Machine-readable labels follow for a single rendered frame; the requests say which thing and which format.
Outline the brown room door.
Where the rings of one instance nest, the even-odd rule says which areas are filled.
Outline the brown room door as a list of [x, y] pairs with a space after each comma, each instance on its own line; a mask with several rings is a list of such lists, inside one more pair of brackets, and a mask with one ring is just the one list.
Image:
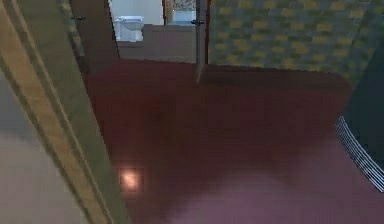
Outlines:
[[74, 17], [85, 17], [75, 22], [84, 50], [87, 73], [98, 73], [119, 58], [109, 1], [70, 0], [70, 5]]

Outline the grey room door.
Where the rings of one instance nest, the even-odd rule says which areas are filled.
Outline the grey room door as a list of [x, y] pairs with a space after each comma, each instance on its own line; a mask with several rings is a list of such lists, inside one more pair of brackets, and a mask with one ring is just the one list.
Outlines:
[[203, 69], [206, 65], [206, 18], [207, 18], [208, 0], [196, 0], [196, 19], [204, 20], [205, 24], [195, 25], [196, 33], [196, 66], [197, 81], [200, 81]]

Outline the white toilet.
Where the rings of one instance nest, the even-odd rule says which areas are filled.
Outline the white toilet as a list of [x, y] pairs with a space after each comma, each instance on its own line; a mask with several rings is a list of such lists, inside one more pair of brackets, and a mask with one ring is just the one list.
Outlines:
[[114, 25], [118, 41], [140, 42], [143, 40], [142, 16], [119, 16], [114, 20]]

